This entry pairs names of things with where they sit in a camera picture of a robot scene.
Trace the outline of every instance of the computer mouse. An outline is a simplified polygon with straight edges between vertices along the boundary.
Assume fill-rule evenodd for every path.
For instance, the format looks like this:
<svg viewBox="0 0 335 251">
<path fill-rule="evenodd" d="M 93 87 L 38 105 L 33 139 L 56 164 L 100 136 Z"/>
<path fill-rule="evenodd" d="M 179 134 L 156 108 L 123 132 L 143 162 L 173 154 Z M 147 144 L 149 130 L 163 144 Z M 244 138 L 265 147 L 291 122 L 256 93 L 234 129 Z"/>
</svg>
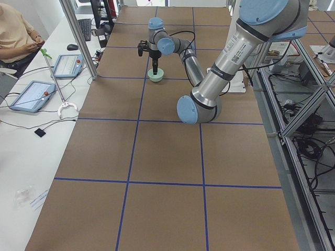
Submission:
<svg viewBox="0 0 335 251">
<path fill-rule="evenodd" d="M 68 51 L 75 51 L 75 50 L 78 50 L 78 45 L 76 44 L 73 44 L 73 43 L 70 43 L 67 47 L 67 50 Z"/>
</svg>

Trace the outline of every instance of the white desk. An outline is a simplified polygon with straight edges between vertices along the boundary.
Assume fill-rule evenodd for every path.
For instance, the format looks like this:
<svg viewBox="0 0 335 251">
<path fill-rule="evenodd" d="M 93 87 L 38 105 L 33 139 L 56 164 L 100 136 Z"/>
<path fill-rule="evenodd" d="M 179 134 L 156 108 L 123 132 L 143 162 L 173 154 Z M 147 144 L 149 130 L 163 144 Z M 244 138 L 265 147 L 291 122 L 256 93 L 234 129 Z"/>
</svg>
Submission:
<svg viewBox="0 0 335 251">
<path fill-rule="evenodd" d="M 92 18 L 91 15 L 77 15 L 78 19 Z M 64 18 L 43 46 L 48 50 L 54 65 L 59 54 L 80 54 L 80 51 L 68 51 L 66 46 L 75 43 L 66 18 Z M 100 49 L 96 37 L 87 42 L 91 55 Z M 38 53 L 26 71 L 47 66 L 42 53 Z M 85 69 L 74 81 L 76 92 L 70 98 L 80 110 L 91 82 L 90 73 Z M 24 75 L 13 87 L 12 92 L 20 93 L 32 80 L 52 82 L 48 69 L 33 71 Z M 61 80 L 61 86 L 69 80 Z M 68 85 L 62 89 L 67 98 L 74 88 Z M 15 97 L 8 97 L 9 104 Z M 55 93 L 43 110 L 57 111 L 62 104 L 58 93 Z M 78 112 L 73 107 L 62 111 L 63 117 L 74 117 Z M 8 123 L 32 127 L 51 120 L 59 119 L 56 112 L 22 113 L 9 108 L 0 108 L 0 118 Z M 46 129 L 46 135 L 38 137 L 35 129 L 20 129 L 0 123 L 0 250 L 22 251 L 25 249 L 34 229 L 42 207 L 36 211 L 29 203 L 23 207 L 14 207 L 14 196 L 17 190 L 32 185 L 35 197 L 49 189 L 57 171 L 59 162 L 69 141 L 75 122 L 59 122 Z"/>
</svg>

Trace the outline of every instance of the person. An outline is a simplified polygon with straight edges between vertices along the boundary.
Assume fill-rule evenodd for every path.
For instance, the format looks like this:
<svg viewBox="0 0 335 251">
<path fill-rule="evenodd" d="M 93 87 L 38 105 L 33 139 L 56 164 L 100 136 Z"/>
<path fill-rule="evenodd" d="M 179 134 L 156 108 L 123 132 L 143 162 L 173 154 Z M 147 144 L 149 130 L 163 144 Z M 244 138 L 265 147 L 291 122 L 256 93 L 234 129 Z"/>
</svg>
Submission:
<svg viewBox="0 0 335 251">
<path fill-rule="evenodd" d="M 6 67 L 17 70 L 16 77 L 22 76 L 44 43 L 19 11 L 0 4 L 0 60 Z"/>
</svg>

